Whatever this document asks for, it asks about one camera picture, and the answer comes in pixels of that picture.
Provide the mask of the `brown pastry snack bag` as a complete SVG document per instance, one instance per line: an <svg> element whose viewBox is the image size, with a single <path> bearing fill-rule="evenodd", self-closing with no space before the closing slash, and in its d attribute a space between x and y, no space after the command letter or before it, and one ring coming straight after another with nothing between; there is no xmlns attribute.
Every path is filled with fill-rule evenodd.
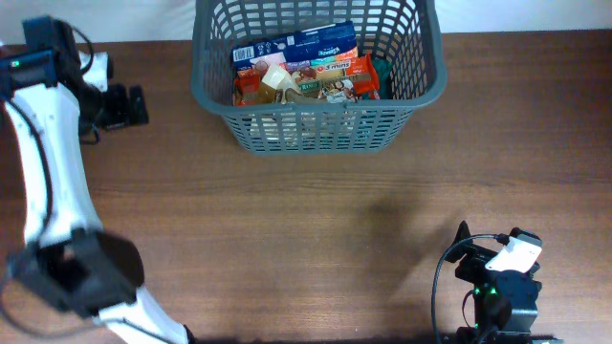
<svg viewBox="0 0 612 344"><path fill-rule="evenodd" d="M272 65L263 75L258 103L345 103L359 97L355 83L343 69L328 70L327 65L306 67L289 73L280 65Z"/></svg>

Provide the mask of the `green coffee mix bag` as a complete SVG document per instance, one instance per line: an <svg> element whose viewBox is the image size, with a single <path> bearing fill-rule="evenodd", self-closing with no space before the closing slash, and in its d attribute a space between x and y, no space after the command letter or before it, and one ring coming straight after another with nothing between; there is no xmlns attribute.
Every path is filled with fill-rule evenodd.
<svg viewBox="0 0 612 344"><path fill-rule="evenodd" d="M391 89L391 72L393 64L386 59L374 59L372 61L374 70L376 71L380 88L377 92L370 92L362 96L363 99L391 99L393 93Z"/></svg>

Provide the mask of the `San Remo spaghetti packet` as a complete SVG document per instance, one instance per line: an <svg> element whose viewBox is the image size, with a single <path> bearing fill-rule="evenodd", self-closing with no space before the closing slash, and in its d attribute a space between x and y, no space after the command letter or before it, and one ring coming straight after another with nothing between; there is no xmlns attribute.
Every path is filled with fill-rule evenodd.
<svg viewBox="0 0 612 344"><path fill-rule="evenodd" d="M335 104L379 97L380 81L369 55L317 65L262 62L233 81L235 106Z"/></svg>

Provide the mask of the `blue pasta packet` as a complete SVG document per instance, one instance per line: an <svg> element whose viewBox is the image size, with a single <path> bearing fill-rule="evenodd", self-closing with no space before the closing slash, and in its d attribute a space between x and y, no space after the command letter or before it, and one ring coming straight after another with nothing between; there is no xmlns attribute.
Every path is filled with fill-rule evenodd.
<svg viewBox="0 0 612 344"><path fill-rule="evenodd" d="M352 21L291 32L234 48L230 57L236 71L258 69L264 63L343 60L357 57L357 36Z"/></svg>

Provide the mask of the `grey plastic basket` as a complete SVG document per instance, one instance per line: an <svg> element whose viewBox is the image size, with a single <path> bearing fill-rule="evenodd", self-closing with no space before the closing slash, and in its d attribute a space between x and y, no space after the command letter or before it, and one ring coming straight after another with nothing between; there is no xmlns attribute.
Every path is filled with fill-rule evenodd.
<svg viewBox="0 0 612 344"><path fill-rule="evenodd" d="M191 93L254 154L379 151L448 83L434 0L198 1L195 10ZM390 63L387 95L337 104L234 106L231 60L239 46L345 21L356 27L360 53Z"/></svg>

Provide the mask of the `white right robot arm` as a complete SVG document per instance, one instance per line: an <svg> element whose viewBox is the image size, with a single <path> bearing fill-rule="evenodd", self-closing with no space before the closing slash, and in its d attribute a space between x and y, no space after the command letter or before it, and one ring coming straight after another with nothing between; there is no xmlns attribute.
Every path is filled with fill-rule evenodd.
<svg viewBox="0 0 612 344"><path fill-rule="evenodd" d="M463 221L443 260L456 263L455 276L472 284L474 321L457 329L448 343L555 344L562 340L551 334L534 334L538 317L536 304L542 284L535 279L540 265L541 239L519 227L508 234L480 236L501 245L494 251L477 245Z"/></svg>

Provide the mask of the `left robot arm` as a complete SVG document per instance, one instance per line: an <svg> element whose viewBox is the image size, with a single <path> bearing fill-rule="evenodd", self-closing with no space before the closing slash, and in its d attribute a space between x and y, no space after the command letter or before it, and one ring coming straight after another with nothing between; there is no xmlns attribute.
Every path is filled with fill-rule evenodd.
<svg viewBox="0 0 612 344"><path fill-rule="evenodd" d="M101 131L147 123L142 88L114 83L109 56L81 53L80 31L61 19L26 19L23 31L25 51L1 61L27 201L25 245L9 257L5 280L128 343L192 342L147 290L136 246L104 228L81 155Z"/></svg>

